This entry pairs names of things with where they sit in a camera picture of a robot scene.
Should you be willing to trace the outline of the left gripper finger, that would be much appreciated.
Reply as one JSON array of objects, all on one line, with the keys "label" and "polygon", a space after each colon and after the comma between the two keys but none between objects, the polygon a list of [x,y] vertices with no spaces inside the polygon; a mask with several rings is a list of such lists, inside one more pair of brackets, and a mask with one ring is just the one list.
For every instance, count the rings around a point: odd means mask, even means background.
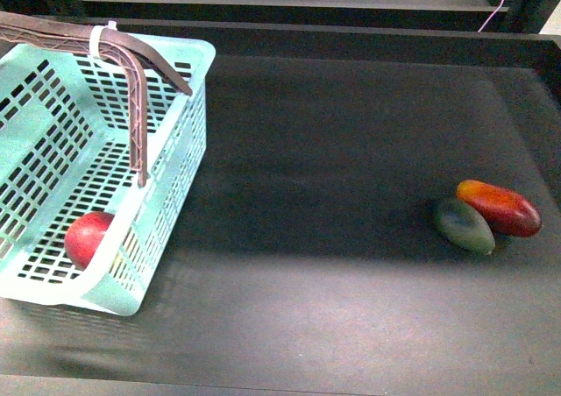
[{"label": "left gripper finger", "polygon": [[[83,27],[76,35],[47,33],[1,23],[1,39],[11,43],[29,44],[46,50],[89,54],[89,36],[93,27]],[[147,173],[147,82],[144,69],[136,57],[129,52],[110,52],[117,57],[128,85],[130,167],[138,175],[138,184],[143,187]]]},{"label": "left gripper finger", "polygon": [[117,57],[110,57],[110,52],[129,52],[142,65],[158,72],[177,91],[181,91],[186,95],[193,95],[191,87],[176,70],[153,47],[140,39],[118,31],[105,31],[101,39],[101,55],[103,58],[117,62]]}]

